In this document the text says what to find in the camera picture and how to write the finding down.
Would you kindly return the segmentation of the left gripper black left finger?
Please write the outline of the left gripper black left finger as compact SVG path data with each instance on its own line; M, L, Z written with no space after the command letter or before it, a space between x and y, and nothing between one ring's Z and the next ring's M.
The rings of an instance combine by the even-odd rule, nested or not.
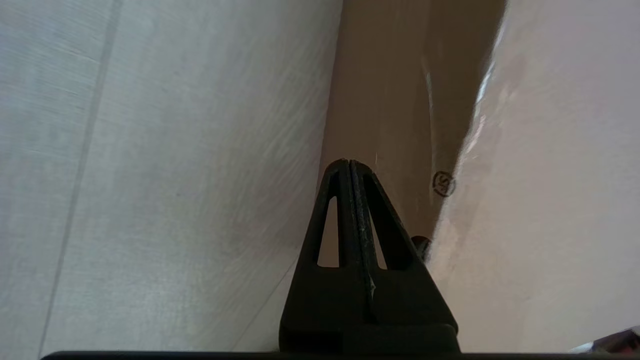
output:
M330 201L337 205L338 267L318 265ZM358 163L325 170L279 322L283 352L368 352L375 324L376 264Z

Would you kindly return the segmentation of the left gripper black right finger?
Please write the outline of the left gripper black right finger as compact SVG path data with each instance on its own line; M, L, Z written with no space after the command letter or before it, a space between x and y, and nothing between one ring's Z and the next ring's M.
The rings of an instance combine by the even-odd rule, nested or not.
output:
M346 352L457 352L458 324L370 167L350 161L365 287Z

